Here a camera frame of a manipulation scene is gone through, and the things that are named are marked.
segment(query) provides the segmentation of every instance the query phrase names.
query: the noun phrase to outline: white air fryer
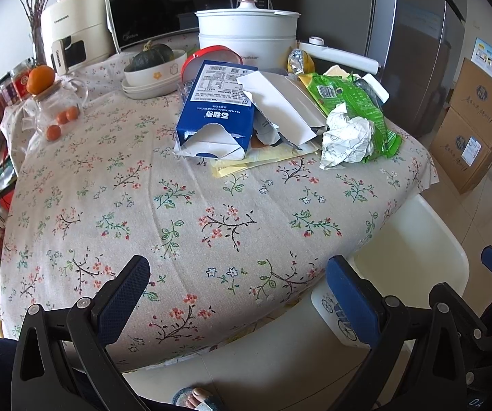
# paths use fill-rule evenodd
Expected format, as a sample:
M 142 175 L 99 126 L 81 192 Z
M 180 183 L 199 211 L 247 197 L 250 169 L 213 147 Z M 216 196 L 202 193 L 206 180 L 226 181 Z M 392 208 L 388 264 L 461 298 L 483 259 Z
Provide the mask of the white air fryer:
M 114 54 L 105 0 L 58 0 L 40 16 L 44 53 L 58 75 Z

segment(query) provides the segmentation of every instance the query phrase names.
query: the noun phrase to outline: stacked plates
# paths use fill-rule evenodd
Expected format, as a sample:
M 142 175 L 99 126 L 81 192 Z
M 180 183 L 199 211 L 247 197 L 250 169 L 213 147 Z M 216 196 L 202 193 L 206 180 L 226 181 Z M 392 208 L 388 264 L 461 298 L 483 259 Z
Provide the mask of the stacked plates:
M 177 83 L 180 80 L 179 74 L 160 82 L 151 83 L 144 86 L 130 86 L 126 77 L 122 81 L 122 90 L 127 97 L 134 100 L 145 100 L 153 97 L 162 97 L 177 90 Z

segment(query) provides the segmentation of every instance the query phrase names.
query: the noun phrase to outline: yellow paper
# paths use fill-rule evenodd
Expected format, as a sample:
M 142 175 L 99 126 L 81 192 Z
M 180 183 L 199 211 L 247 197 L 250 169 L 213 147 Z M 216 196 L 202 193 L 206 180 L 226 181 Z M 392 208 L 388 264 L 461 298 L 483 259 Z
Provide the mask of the yellow paper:
M 209 163 L 215 177 L 224 177 L 248 168 L 304 156 L 320 149 L 320 146 L 313 141 L 303 144 L 302 150 L 292 148 L 287 144 L 280 144 L 276 147 L 251 148 L 242 160 L 211 159 Z

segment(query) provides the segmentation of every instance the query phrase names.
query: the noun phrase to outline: stainless steel refrigerator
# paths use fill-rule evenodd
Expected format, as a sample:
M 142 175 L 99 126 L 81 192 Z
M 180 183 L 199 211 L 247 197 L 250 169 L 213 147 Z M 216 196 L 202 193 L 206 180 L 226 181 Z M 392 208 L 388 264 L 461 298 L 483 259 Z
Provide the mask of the stainless steel refrigerator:
M 377 60 L 377 77 L 391 95 L 385 116 L 414 136 L 432 130 L 459 62 L 467 0 L 272 3 L 301 13 L 300 39 L 316 35 L 329 46 Z M 317 70 L 323 72 L 324 64 Z

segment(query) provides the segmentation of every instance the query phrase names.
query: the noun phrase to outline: toe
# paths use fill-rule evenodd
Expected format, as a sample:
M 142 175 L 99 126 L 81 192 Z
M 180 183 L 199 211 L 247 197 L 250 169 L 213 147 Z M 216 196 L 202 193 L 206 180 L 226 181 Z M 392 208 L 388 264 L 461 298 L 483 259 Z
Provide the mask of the toe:
M 207 398 L 211 396 L 210 391 L 203 390 L 202 388 L 195 388 L 193 390 L 193 394 L 191 394 L 193 397 L 199 400 L 200 402 L 204 402 Z
M 190 405 L 189 408 L 196 408 L 200 405 L 200 402 L 201 400 L 197 399 L 193 394 L 190 394 L 187 398 L 187 406 Z

